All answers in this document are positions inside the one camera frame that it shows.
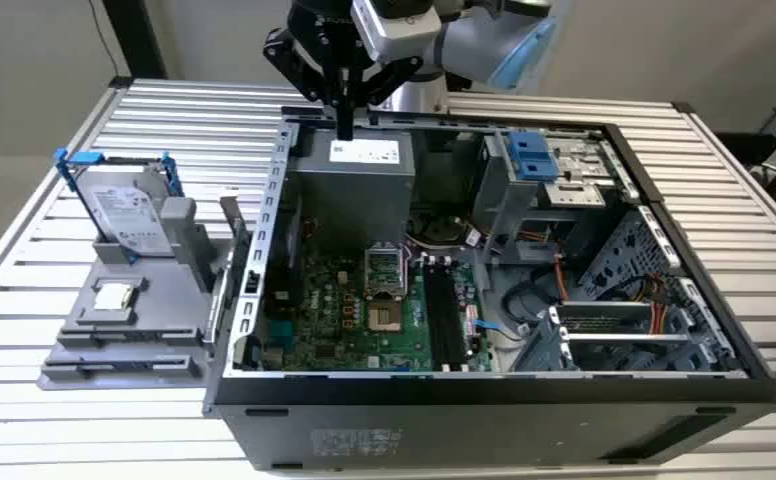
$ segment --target power supply label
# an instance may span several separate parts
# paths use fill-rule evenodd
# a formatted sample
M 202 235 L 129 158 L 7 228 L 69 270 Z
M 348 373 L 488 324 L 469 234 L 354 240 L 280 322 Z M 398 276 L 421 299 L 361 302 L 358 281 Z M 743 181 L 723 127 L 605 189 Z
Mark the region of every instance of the power supply label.
M 400 142 L 396 140 L 332 140 L 329 162 L 400 164 Z

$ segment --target metal frame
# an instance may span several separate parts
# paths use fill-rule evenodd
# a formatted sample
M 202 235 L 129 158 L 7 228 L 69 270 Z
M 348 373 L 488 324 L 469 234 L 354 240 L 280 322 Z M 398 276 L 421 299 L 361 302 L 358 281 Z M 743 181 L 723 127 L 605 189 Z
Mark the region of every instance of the metal frame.
M 244 216 L 253 221 L 278 108 L 305 105 L 298 94 L 284 88 L 137 81 L 128 92 L 110 91 L 105 98 L 72 143 L 121 155 L 150 156 L 168 147 L 210 234 L 229 231 L 221 211 L 206 206 L 218 193 L 242 194 Z M 450 111 L 619 125 L 672 219 L 776 373 L 776 205 L 745 181 L 713 135 L 693 121 L 697 117 L 668 103 L 470 93 L 452 95 Z M 62 324 L 61 312 L 73 303 L 93 261 L 90 223 L 81 220 L 74 201 L 49 174 L 0 240 L 0 475 L 129 477 L 148 469 L 169 478 L 194 478 L 208 467 L 216 474 L 254 475 L 224 425 L 196 421 L 202 390 L 41 392 L 31 383 Z M 401 475 L 764 478 L 776 475 L 776 414 L 660 467 L 420 470 Z

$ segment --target motherboard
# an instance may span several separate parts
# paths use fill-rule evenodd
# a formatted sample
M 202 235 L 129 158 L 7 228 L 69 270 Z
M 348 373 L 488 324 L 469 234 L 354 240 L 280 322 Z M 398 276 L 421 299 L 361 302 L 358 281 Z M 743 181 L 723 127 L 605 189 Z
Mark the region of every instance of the motherboard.
M 466 316 L 478 311 L 472 269 L 454 262 L 445 271 L 452 296 L 446 308 L 453 309 L 446 318 L 460 332 L 461 368 L 489 371 L 485 337 L 473 332 Z M 284 350 L 281 370 L 438 371 L 433 336 L 442 333 L 428 322 L 424 273 L 425 257 L 410 260 L 389 246 L 377 245 L 364 258 L 305 250 L 298 314 L 285 327 L 289 333 L 272 338 L 274 348 Z

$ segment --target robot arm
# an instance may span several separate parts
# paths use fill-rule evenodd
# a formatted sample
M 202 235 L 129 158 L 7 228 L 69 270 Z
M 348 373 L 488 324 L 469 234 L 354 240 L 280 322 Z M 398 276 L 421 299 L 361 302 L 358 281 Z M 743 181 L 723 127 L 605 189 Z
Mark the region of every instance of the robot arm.
M 349 140 L 356 108 L 380 105 L 408 81 L 446 71 L 515 88 L 551 38 L 548 10 L 539 0 L 293 0 L 264 56 L 302 96 L 322 102 L 337 138 Z M 365 79 L 374 63 L 381 69 Z

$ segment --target side panel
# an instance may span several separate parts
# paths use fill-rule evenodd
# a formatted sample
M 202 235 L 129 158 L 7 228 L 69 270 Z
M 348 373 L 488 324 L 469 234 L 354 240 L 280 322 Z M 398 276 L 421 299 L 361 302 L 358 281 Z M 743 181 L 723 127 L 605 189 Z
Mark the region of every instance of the side panel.
M 693 404 L 220 407 L 258 470 L 660 463 L 756 418 Z

